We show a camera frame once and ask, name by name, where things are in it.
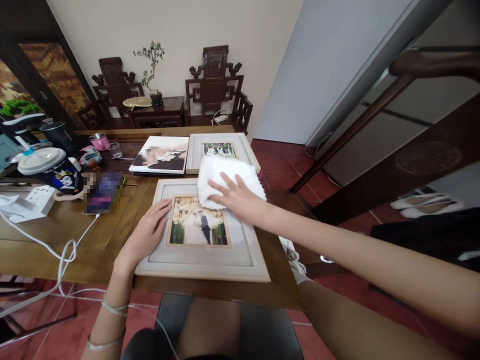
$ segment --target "vase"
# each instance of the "vase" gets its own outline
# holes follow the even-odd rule
[[[151,105],[154,108],[163,108],[164,101],[162,100],[162,93],[157,89],[150,92]]]

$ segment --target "white lid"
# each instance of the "white lid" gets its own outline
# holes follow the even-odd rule
[[[57,147],[40,149],[20,160],[18,171],[23,175],[38,174],[58,165],[65,156],[65,151]]]

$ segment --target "pink cup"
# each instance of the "pink cup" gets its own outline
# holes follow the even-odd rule
[[[110,147],[110,141],[103,132],[94,133],[93,135],[90,135],[89,139],[93,147],[98,151],[105,151]]]

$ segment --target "white towel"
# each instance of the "white towel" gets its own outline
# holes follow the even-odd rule
[[[235,184],[237,183],[235,175],[240,175],[243,182],[252,193],[267,201],[264,188],[262,187],[257,174],[255,173],[254,166],[248,165],[246,162],[237,159],[221,158],[217,156],[204,156],[200,163],[198,181],[196,183],[198,188],[198,199],[202,207],[212,210],[225,209],[225,206],[209,200],[210,195],[223,196],[223,194],[219,190],[211,187],[208,184],[208,180],[211,179],[217,184],[228,188],[227,184],[220,176],[221,172],[227,174],[227,176]]]

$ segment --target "charging cable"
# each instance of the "charging cable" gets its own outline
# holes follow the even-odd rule
[[[60,294],[65,297],[65,298],[73,298],[75,294],[78,294],[78,293],[81,293],[81,292],[84,292],[84,291],[97,291],[97,292],[101,292],[101,293],[106,293],[107,291],[106,290],[102,290],[102,289],[98,289],[98,288],[86,288],[86,289],[82,289],[82,290],[79,290],[79,291],[75,291],[71,294],[65,294],[63,289],[62,289],[62,280],[64,278],[64,275],[65,275],[65,272],[67,271],[67,267],[69,266],[69,264],[75,260],[75,258],[77,257],[77,247],[79,246],[80,242],[82,241],[82,239],[84,238],[85,234],[89,232],[90,228],[93,226],[93,224],[95,224],[95,222],[97,221],[97,219],[100,217],[100,214],[97,214],[95,215],[95,219],[93,219],[93,221],[91,222],[91,224],[86,228],[85,232],[80,236],[80,238],[78,239],[78,242],[75,242],[75,240],[71,239],[70,241],[68,241],[65,246],[63,247],[63,251],[61,253],[61,255],[58,255],[47,243],[45,243],[44,241],[41,241],[39,239],[37,239],[36,237],[28,234],[27,232],[23,231],[21,228],[19,228],[17,225],[15,225],[13,222],[11,222],[4,214],[4,212],[2,210],[0,210],[0,216],[3,218],[3,220],[5,220],[5,222],[7,224],[9,224],[10,226],[14,227],[15,229],[17,229],[20,233],[22,233],[23,235],[25,235],[27,238],[33,240],[34,242],[44,246],[54,257],[56,257],[57,259],[60,260],[60,264],[58,265],[58,272],[57,272],[57,278],[56,278],[56,285],[54,287],[52,287],[50,290],[47,290],[45,292],[42,292],[40,294],[38,294],[37,296],[34,296],[28,300],[25,300],[23,302],[20,302],[18,303],[17,305],[14,305],[2,312],[0,312],[0,319],[4,318],[5,316],[7,315],[10,315],[11,313],[27,306],[27,305],[30,305],[34,302],[36,302],[37,300],[40,300],[40,299],[43,299],[45,297],[47,297],[48,295],[52,294],[55,292],[55,290],[59,289],[60,291]],[[66,258],[67,256],[67,250],[68,248],[70,247],[70,245],[72,246],[72,252],[70,253],[70,256],[68,258]],[[145,313],[147,313],[148,315],[150,315],[151,317],[153,317],[155,319],[155,321],[160,325],[161,329],[163,330],[163,332],[165,333],[165,336],[166,336],[166,339],[168,340],[168,344],[170,345],[171,347],[171,350],[173,351],[173,354],[175,355],[175,358],[177,360],[180,360],[180,358],[178,357],[177,353],[175,352],[175,348],[174,346],[172,345],[172,342],[170,341],[170,338],[169,338],[169,334],[167,333],[167,330],[164,328],[164,326],[162,325],[162,323],[157,319],[157,317],[155,317],[153,314],[151,314],[150,312],[146,311],[145,309],[141,308],[141,307],[138,307],[138,306],[135,306],[135,305],[132,305],[132,304],[129,304],[128,305],[129,308],[134,308],[134,309],[137,309],[137,310],[140,310],[140,311],[143,311]]]
[[[225,121],[225,120],[227,120],[227,119],[229,118],[229,114],[230,114],[230,113],[229,113],[229,110],[226,109],[226,108],[224,108],[224,107],[222,107],[222,108],[221,108],[220,110],[218,110],[215,114],[213,114],[213,119],[210,120],[211,125],[213,126],[213,125],[214,125],[214,122],[216,122],[217,125],[220,125],[220,122]]]

